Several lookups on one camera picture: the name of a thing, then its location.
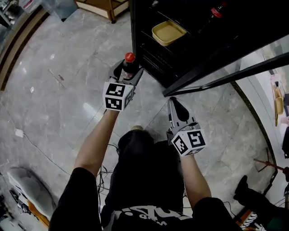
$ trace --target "white print on shirt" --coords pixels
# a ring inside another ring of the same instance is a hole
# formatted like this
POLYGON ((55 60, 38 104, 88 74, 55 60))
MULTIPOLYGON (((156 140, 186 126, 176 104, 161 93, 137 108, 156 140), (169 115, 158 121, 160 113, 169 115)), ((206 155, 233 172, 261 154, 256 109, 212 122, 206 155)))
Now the white print on shirt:
MULTIPOLYGON (((152 220, 150 217, 147 217, 146 215, 144 215, 144 214, 140 214, 140 218, 142 218, 142 219, 149 219, 149 220, 152 220)), ((159 225, 167 225, 167 223, 166 222, 164 222, 164 221, 162 221, 161 223, 159 223, 159 222, 156 222, 157 224, 159 224, 159 225)))
POLYGON ((150 219, 153 220, 155 222, 157 222, 159 225, 167 225, 166 222, 158 222, 158 217, 159 218, 167 218, 167 217, 175 217, 182 220, 186 220, 186 219, 190 219, 190 217, 188 216, 184 216, 181 213, 169 210, 169 213, 166 213, 162 210, 162 208, 157 208, 156 206, 153 205, 145 205, 145 206, 133 206, 130 208, 124 208, 122 209, 122 211, 116 211, 117 212, 117 216, 115 217, 116 219, 119 218, 120 214, 122 212, 124 212, 125 215, 127 216, 132 216, 133 215, 133 211, 137 211, 140 214, 140 218, 142 219, 150 219))

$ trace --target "black cabinet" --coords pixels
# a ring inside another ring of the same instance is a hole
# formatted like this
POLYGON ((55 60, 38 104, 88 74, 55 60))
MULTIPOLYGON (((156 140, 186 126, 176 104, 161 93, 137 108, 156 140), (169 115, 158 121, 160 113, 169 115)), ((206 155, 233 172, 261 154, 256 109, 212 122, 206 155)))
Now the black cabinet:
POLYGON ((130 0, 133 52, 172 95, 179 89, 287 34, 286 3, 279 0, 228 0, 220 20, 208 22, 218 0, 130 0), (186 34, 169 46, 152 37, 152 28, 172 20, 186 34))

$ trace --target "black and white fiducial cube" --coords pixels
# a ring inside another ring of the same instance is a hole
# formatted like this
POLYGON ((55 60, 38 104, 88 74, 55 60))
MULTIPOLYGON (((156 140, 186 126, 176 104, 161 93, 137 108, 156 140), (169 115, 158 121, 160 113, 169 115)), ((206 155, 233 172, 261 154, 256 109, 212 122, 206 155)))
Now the black and white fiducial cube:
POLYGON ((121 110, 122 100, 114 98, 105 98, 105 105, 107 109, 121 110))
POLYGON ((173 145, 176 147, 180 155, 184 154, 188 150, 188 147, 179 135, 177 135, 177 137, 174 139, 173 145))
POLYGON ((206 146, 204 130, 180 131, 172 143, 181 156, 196 154, 206 146))
POLYGON ((132 100, 134 86, 121 83, 104 83, 103 103, 106 109, 123 111, 132 100))

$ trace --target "black shoe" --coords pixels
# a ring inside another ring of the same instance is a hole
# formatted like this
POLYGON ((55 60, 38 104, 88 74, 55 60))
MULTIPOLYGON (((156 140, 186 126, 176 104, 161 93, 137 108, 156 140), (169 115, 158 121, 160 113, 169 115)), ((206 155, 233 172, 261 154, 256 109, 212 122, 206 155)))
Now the black shoe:
POLYGON ((235 194, 241 193, 244 191, 244 189, 248 188, 248 184, 247 184, 247 179, 248 177, 245 175, 241 178, 236 190, 235 190, 235 194))

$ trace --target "yellow tray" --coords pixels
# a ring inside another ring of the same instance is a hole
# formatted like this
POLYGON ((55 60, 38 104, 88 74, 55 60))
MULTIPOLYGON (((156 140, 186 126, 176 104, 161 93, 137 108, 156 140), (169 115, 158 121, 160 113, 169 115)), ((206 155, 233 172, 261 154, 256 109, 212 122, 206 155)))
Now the yellow tray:
POLYGON ((183 28, 171 20, 156 25, 152 32, 153 38, 162 46, 168 46, 186 34, 183 28))

